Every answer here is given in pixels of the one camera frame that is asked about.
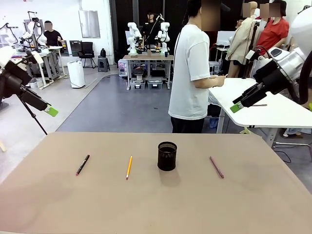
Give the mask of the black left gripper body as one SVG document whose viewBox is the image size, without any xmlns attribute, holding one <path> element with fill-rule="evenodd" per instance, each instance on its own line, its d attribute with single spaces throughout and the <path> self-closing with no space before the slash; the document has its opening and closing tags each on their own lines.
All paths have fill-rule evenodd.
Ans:
<svg viewBox="0 0 312 234">
<path fill-rule="evenodd" d="M 20 96 L 31 79 L 26 71 L 12 61 L 8 61 L 0 75 L 0 97 Z"/>
</svg>

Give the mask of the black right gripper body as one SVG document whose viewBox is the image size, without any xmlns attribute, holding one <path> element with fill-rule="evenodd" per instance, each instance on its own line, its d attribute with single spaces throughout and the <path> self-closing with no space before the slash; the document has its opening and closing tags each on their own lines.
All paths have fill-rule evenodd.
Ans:
<svg viewBox="0 0 312 234">
<path fill-rule="evenodd" d="M 257 82 L 257 91 L 265 94 L 277 94 L 285 90 L 285 76 L 272 59 L 257 60 L 253 68 L 253 78 Z"/>
</svg>

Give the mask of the person right hand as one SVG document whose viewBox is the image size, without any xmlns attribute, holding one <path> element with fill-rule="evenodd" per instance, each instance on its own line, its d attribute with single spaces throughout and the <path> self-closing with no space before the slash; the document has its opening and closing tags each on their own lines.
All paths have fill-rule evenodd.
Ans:
<svg viewBox="0 0 312 234">
<path fill-rule="evenodd" d="M 224 76 L 213 75 L 210 78 L 213 80 L 213 87 L 222 87 L 224 85 L 224 81 L 227 78 L 227 74 Z"/>
</svg>

